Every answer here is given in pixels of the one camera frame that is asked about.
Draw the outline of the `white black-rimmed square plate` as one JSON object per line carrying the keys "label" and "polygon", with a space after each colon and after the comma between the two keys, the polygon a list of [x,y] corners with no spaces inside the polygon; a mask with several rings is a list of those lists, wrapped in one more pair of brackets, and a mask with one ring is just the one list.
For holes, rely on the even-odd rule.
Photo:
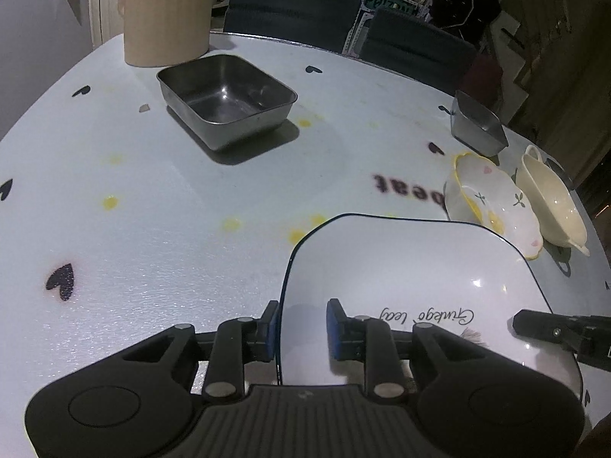
{"label": "white black-rimmed square plate", "polygon": [[286,385],[361,381],[330,355],[326,305],[408,332],[421,321],[557,379],[576,395],[583,377],[560,346],[519,337],[512,318],[550,307],[523,255],[474,224],[343,215],[294,248],[282,290],[279,365]]}

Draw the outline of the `cream two-handled ceramic bowl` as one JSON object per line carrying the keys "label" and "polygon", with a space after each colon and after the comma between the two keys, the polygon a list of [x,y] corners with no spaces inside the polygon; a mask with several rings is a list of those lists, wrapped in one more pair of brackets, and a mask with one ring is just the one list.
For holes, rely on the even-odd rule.
{"label": "cream two-handled ceramic bowl", "polygon": [[544,164],[541,151],[534,145],[528,145],[521,157],[516,184],[528,197],[546,241],[590,255],[587,229],[570,191],[556,172]]}

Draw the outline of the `lemon pattern scalloped bowl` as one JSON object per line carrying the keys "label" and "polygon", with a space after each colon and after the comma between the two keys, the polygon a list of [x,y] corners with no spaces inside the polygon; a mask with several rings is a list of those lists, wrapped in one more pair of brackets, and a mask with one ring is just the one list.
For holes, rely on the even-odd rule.
{"label": "lemon pattern scalloped bowl", "polygon": [[490,229],[527,260],[540,255],[544,239],[528,197],[490,159],[472,152],[456,155],[443,193],[445,210],[452,221]]}

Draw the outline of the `steel square tray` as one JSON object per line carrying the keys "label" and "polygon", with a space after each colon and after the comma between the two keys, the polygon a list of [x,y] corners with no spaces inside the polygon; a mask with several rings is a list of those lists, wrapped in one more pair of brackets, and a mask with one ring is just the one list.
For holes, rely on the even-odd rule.
{"label": "steel square tray", "polygon": [[166,67],[156,79],[168,108],[212,151],[278,128],[298,94],[236,55]]}
{"label": "steel square tray", "polygon": [[509,147],[502,123],[488,108],[458,90],[451,107],[451,134],[480,155],[491,157]]}

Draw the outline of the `small round steel bowl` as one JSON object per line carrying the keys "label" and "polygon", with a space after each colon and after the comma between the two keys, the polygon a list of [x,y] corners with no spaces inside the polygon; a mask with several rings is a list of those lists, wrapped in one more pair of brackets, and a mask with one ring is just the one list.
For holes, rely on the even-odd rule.
{"label": "small round steel bowl", "polygon": [[559,166],[559,164],[551,158],[546,160],[546,165],[556,173],[558,178],[563,181],[563,184],[566,186],[568,191],[572,191],[575,189],[575,185],[573,180],[569,177],[569,175],[564,171],[564,169]]}

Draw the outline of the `maroon chair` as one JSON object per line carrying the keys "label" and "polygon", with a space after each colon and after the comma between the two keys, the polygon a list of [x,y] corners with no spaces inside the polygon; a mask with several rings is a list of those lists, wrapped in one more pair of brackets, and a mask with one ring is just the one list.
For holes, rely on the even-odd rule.
{"label": "maroon chair", "polygon": [[491,110],[500,97],[502,75],[503,70],[493,56],[477,54],[458,89]]}

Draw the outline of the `dark blue chair right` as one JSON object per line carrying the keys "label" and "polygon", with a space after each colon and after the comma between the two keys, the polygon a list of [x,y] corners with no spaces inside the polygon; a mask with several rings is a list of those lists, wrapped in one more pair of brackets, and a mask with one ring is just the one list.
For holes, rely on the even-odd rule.
{"label": "dark blue chair right", "polygon": [[359,58],[454,95],[476,56],[469,42],[428,23],[380,8],[372,18]]}

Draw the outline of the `dark blue chair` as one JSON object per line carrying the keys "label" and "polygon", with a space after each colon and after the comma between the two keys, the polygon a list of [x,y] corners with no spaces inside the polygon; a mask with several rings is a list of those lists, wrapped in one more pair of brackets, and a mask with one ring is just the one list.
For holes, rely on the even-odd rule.
{"label": "dark blue chair", "polygon": [[359,58],[454,95],[476,56],[469,42],[428,23],[380,8],[372,18]]}
{"label": "dark blue chair", "polygon": [[229,0],[224,31],[343,51],[360,0]]}

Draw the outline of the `dark blue chair left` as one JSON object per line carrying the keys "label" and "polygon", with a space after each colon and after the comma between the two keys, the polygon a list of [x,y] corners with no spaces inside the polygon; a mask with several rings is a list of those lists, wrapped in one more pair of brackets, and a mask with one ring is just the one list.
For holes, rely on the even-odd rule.
{"label": "dark blue chair left", "polygon": [[229,0],[224,31],[343,51],[360,0]]}

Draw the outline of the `teal POIZON sign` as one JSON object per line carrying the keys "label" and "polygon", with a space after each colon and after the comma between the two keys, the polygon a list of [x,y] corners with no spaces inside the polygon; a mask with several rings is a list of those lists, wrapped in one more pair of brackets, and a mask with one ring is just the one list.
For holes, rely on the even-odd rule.
{"label": "teal POIZON sign", "polygon": [[352,28],[348,32],[342,54],[349,57],[358,57],[362,45],[367,38],[371,27],[371,20],[380,8],[397,10],[410,17],[428,18],[426,6],[412,0],[360,0],[359,10],[356,14]]}

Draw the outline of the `white kitchen cabinet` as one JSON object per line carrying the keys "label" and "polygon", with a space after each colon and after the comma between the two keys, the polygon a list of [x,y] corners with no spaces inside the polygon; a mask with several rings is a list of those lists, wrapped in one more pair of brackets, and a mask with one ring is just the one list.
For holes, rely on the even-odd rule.
{"label": "white kitchen cabinet", "polygon": [[123,17],[118,10],[118,0],[88,0],[88,6],[93,48],[123,33]]}

